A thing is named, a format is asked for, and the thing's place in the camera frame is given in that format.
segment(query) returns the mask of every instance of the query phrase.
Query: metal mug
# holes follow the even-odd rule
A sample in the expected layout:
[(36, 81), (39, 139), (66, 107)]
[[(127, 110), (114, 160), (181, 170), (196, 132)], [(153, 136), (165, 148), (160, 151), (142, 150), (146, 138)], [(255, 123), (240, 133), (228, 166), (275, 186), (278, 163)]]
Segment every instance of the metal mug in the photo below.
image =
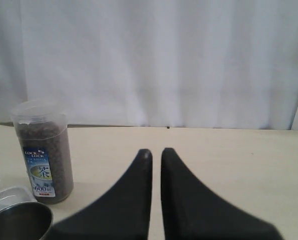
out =
[(46, 205), (28, 201), (0, 211), (0, 240), (45, 240), (53, 214)]

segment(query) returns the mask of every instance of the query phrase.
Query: white fabric backdrop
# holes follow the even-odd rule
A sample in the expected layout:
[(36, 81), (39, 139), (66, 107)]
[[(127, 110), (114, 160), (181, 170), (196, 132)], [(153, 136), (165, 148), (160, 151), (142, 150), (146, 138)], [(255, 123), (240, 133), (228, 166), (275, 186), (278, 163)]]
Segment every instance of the white fabric backdrop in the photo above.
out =
[(289, 129), (298, 0), (0, 0), (0, 121), (44, 96), (72, 124)]

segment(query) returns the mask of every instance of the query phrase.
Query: table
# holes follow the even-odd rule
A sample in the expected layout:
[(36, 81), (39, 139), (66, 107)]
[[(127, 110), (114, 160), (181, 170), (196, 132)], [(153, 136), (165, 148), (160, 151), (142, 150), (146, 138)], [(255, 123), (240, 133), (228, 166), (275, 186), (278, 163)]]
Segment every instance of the table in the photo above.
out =
[[(153, 154), (149, 239), (164, 239), (160, 158), (173, 147), (187, 166), (221, 197), (274, 223), (298, 240), (298, 131), (159, 127), (69, 128), (75, 188), (51, 205), (55, 222), (87, 206), (127, 169), (138, 149)], [(0, 125), (1, 187), (30, 187), (13, 127)]]

